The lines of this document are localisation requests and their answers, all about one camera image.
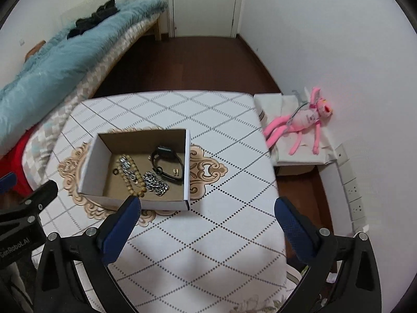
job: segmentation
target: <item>plush toy head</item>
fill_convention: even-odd
[[[326,99],[320,98],[317,101],[317,112],[322,118],[328,118],[333,113],[333,109],[330,107]]]

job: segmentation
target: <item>dark brown floor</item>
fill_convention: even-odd
[[[142,37],[123,56],[95,98],[165,90],[209,90],[278,93],[239,39],[175,38],[161,43]]]
[[[94,97],[144,91],[279,93],[264,66],[242,39],[175,38],[161,43],[143,37],[124,55]],[[300,176],[280,176],[278,188],[317,227],[332,221],[317,168]],[[287,244],[287,256],[293,251]]]

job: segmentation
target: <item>blue blanket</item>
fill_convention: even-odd
[[[53,110],[133,24],[166,9],[165,0],[133,0],[81,36],[62,30],[24,64],[16,79],[0,89],[0,156],[26,130]]]

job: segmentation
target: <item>silver screw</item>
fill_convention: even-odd
[[[95,233],[97,233],[97,228],[95,227],[90,227],[88,230],[85,231],[85,233],[89,236],[92,237],[93,235],[95,235]]]
[[[368,236],[367,236],[365,233],[363,233],[363,232],[360,232],[360,233],[359,233],[359,238],[360,238],[360,240],[362,240],[362,241],[366,241],[366,240],[368,240]]]
[[[48,240],[54,241],[57,237],[58,237],[58,234],[56,234],[55,232],[52,232],[51,234],[48,235]]]
[[[320,228],[319,232],[324,237],[328,237],[330,235],[330,231],[327,228]]]

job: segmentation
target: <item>pink panther plush toy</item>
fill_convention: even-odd
[[[333,110],[325,99],[320,96],[320,88],[314,87],[311,91],[310,107],[305,111],[298,111],[293,115],[280,116],[272,120],[263,131],[266,145],[271,148],[286,132],[297,132],[297,141],[289,151],[293,155],[301,143],[302,130],[313,125],[316,126],[316,137],[314,140],[313,154],[318,155],[318,145],[320,144],[320,130],[322,122],[320,118],[328,118]]]

